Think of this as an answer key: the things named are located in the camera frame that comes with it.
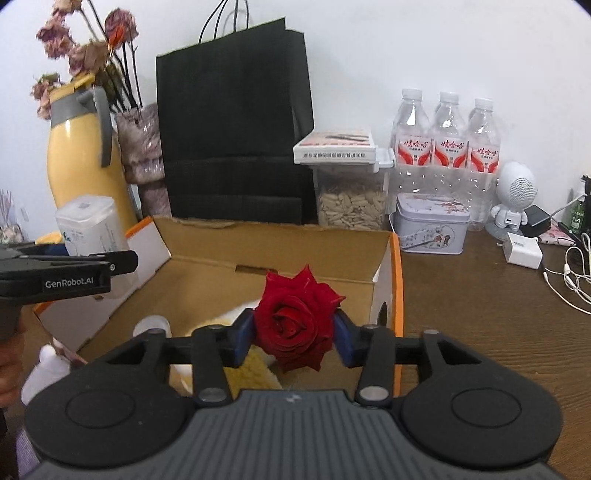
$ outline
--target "red label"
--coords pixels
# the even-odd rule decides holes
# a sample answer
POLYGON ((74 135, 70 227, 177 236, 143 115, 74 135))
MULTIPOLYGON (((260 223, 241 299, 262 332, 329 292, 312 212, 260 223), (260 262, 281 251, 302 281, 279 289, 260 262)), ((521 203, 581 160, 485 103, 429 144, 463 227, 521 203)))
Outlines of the red label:
POLYGON ((439 138, 433 149, 433 163, 443 167, 462 168, 466 166, 468 144, 458 138, 439 138))
POLYGON ((431 139, 403 135, 398 137, 397 160, 405 165, 426 165, 431 160, 431 139))
POLYGON ((499 147, 470 144, 470 168, 472 171, 494 173, 499 166, 499 147))

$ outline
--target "box lid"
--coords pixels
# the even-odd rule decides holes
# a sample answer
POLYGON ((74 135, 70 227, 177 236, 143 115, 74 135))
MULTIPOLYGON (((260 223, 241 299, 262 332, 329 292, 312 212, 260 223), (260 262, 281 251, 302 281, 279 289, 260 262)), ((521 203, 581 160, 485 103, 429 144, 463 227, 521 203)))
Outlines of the box lid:
POLYGON ((447 223, 467 223, 470 212, 453 197, 425 193, 399 193, 396 197, 398 213, 409 219, 447 223))
POLYGON ((114 210, 115 201, 111 197, 81 195, 56 212, 56 221, 61 226, 88 228, 102 221, 114 210))

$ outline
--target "bottle label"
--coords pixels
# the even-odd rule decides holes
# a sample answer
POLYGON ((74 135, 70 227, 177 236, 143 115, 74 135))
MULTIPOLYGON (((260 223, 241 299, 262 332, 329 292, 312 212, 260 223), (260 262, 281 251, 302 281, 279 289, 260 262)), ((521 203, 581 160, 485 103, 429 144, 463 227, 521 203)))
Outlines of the bottle label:
POLYGON ((579 233, 581 233, 581 227, 583 226, 583 217, 584 217, 583 207, 582 208, 578 208, 578 207, 579 206, 577 205, 575 208, 573 208, 573 213, 572 213, 573 218, 570 222, 570 227, 571 227, 573 233, 576 233, 577 235, 579 233))
POLYGON ((499 147, 470 143, 470 168, 472 171, 496 172, 499 166, 499 147))
POLYGON ((398 137, 396 158, 405 165, 427 165, 431 160, 431 139, 410 135, 398 137))
POLYGON ((443 167, 462 168, 466 166, 468 142, 461 138, 444 137, 435 140, 433 163, 443 167))

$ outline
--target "earphones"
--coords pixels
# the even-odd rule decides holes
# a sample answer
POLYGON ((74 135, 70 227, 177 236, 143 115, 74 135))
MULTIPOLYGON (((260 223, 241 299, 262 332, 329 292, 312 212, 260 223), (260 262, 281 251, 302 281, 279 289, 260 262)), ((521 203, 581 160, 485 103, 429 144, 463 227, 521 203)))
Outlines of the earphones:
MULTIPOLYGON (((587 259, 589 261, 588 265, 589 265, 589 268, 591 269, 591 238, 589 237, 589 235, 587 233, 583 233, 582 236, 581 236, 581 239, 583 241, 583 247, 585 248, 585 250, 587 252, 587 259)), ((565 299, 550 284, 550 280, 548 279, 548 273, 552 273, 552 274, 555 274, 555 275, 562 275, 563 280, 564 280, 564 284, 566 285, 566 287, 569 290, 572 290, 573 292, 575 292, 585 303, 588 303, 588 304, 591 305, 591 295, 589 295, 588 293, 586 293, 585 291, 583 291, 583 289, 580 286, 581 279, 584 279, 587 283, 591 284, 591 271, 588 274, 585 273, 585 258, 584 258, 584 253, 583 253, 583 251, 579 247, 572 246, 572 247, 567 248, 566 253, 564 254, 564 267, 563 267, 562 273, 561 272, 555 272, 555 271, 549 270, 548 268, 544 267, 543 277, 544 277, 544 280, 546 281, 546 283, 548 284, 548 286, 551 288, 551 290, 554 293, 556 293, 559 296, 559 298, 562 299, 563 302, 565 302, 567 305, 571 306, 575 310, 578 310, 580 312, 586 313, 587 315, 591 315, 591 312, 588 312, 587 310, 583 310, 582 308, 579 308, 576 305, 573 305, 567 299, 565 299), (582 275, 581 274, 578 274, 576 272, 573 272, 570 269, 568 257, 569 257, 569 252, 571 250, 576 250, 581 255, 581 259, 583 261, 583 274, 582 275)))

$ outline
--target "cable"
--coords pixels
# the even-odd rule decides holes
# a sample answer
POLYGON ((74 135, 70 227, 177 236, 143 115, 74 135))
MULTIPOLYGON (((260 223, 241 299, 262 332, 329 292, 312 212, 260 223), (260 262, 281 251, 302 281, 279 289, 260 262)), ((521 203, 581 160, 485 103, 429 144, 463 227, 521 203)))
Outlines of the cable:
POLYGON ((214 39, 214 40, 217 38, 217 28, 218 28, 218 26, 219 26, 219 24, 220 24, 220 20, 221 20, 221 18, 222 18, 222 13, 223 13, 224 9, 226 8, 226 5, 228 4, 228 2, 229 2, 229 1, 230 1, 230 0, 225 0, 225 2, 223 3, 223 7, 222 7, 222 9, 220 10, 220 13, 219 13, 219 15, 217 16, 217 21, 216 21, 216 29, 215 29, 215 30, 214 30, 214 32, 213 32, 213 39, 214 39))
POLYGON ((578 201, 579 201, 581 198, 584 198, 584 197, 586 197, 586 195, 585 195, 585 194, 583 194, 583 195, 581 195, 581 196, 579 196, 579 197, 576 197, 576 198, 572 199, 570 202, 568 202, 568 203, 567 203, 566 205, 564 205, 562 208, 559 208, 559 209, 558 209, 558 210, 556 210, 554 213, 551 213, 551 214, 550 214, 550 218, 554 218, 554 215, 556 215, 557 213, 560 213, 560 212, 562 212, 562 210, 564 210, 565 208, 568 208, 568 207, 570 207, 572 204, 574 204, 574 203, 578 202, 578 201))
POLYGON ((591 315, 591 312, 588 312, 587 310, 583 310, 582 308, 579 308, 576 305, 573 305, 567 299, 565 299, 560 293, 558 293, 558 291, 550 283, 550 280, 548 280, 548 274, 546 272, 543 273, 543 276, 544 276, 544 280, 546 280, 546 283, 548 284, 548 286, 552 289, 552 291, 554 293, 556 293, 562 299, 563 302, 565 302, 567 305, 571 306, 575 310, 578 310, 582 313, 586 313, 587 315, 591 315))
MULTIPOLYGON (((581 235, 581 240, 583 242, 583 247, 585 249, 585 251, 587 252, 587 260, 588 260, 588 264, 589 264, 589 268, 591 269, 591 237, 587 234, 587 233, 583 233, 581 235)), ((579 307, 577 307, 576 305, 573 305, 572 303, 570 303, 568 300, 566 300, 560 293, 558 293, 558 291, 550 284, 550 280, 548 279, 548 273, 552 273, 555 275, 562 275, 563 276, 563 281, 564 281, 564 285, 571 291, 575 292, 578 297, 583 300, 585 303, 591 305, 591 295, 589 295, 587 292, 585 292, 582 288, 581 288, 581 279, 584 279, 587 283, 591 284, 591 271, 587 274, 587 272, 585 271, 585 255, 583 253, 583 250, 577 246, 572 246, 572 247, 568 247, 566 249, 566 252, 564 254, 564 267, 563 267, 563 271, 562 273, 560 272, 555 272, 553 270, 549 270, 548 268, 545 267, 544 265, 544 279, 546 281, 546 283, 548 284, 548 286, 552 289, 552 291, 554 293, 556 293, 561 299, 562 301, 564 301, 565 303, 567 303, 569 306, 571 306, 572 308, 583 312, 583 313, 587 313, 589 315, 591 315, 591 312, 587 312, 586 310, 583 310, 579 307), (581 255, 581 260, 582 260, 582 264, 583 264, 583 274, 579 274, 577 272, 573 272, 570 269, 570 265, 569 265, 569 252, 571 250, 577 251, 579 252, 579 254, 581 255)))
POLYGON ((236 33, 236 21, 238 20, 238 0, 234 4, 234 33, 236 33))
POLYGON ((222 0, 221 2, 219 2, 219 5, 216 7, 216 9, 212 12, 212 14, 209 16, 209 18, 205 22, 205 25, 203 26, 203 29, 201 30, 201 35, 199 35, 199 43, 201 43, 201 40, 203 39, 203 34, 205 33, 205 29, 207 28, 208 23, 211 22, 213 16, 217 12, 217 9, 219 9, 222 6, 222 3, 224 3, 224 0, 222 0))

